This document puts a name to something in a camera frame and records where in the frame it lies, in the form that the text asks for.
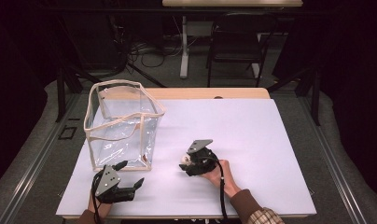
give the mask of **plaid sleeve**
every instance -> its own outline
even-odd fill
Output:
[[[253,213],[247,224],[283,224],[285,223],[273,210],[264,208]]]

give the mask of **transparent plastic container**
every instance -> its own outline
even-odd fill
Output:
[[[84,118],[93,169],[128,161],[122,170],[151,170],[164,113],[164,107],[138,82],[94,84]]]

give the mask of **wooden table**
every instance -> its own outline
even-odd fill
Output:
[[[162,0],[166,7],[301,7],[301,0]]]
[[[270,99],[264,88],[149,88],[156,99],[213,99],[216,97]]]

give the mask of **human hand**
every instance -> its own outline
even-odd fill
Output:
[[[219,160],[219,162],[223,169],[224,175],[224,193],[226,193],[227,196],[231,198],[236,193],[241,191],[241,189],[236,185],[234,181],[229,161]],[[213,171],[203,174],[201,176],[208,179],[213,185],[215,185],[215,187],[220,188],[221,171],[218,165]]]
[[[98,207],[98,214],[101,219],[105,219],[109,215],[110,210],[112,209],[112,203],[100,203],[96,198],[96,206]],[[92,195],[90,194],[89,207],[88,210],[95,213],[95,207],[92,200]]]

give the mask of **white paper sheet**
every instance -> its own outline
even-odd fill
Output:
[[[178,164],[196,139],[230,161],[234,179],[258,203],[281,216],[316,214],[314,203],[273,100],[160,100],[167,111],[156,137],[152,171],[120,172],[120,188],[144,177],[132,202],[116,203],[111,217],[221,217],[219,189],[188,176]],[[80,216],[88,206],[91,169],[87,142],[81,149],[57,215]],[[236,217],[226,200],[227,213]]]

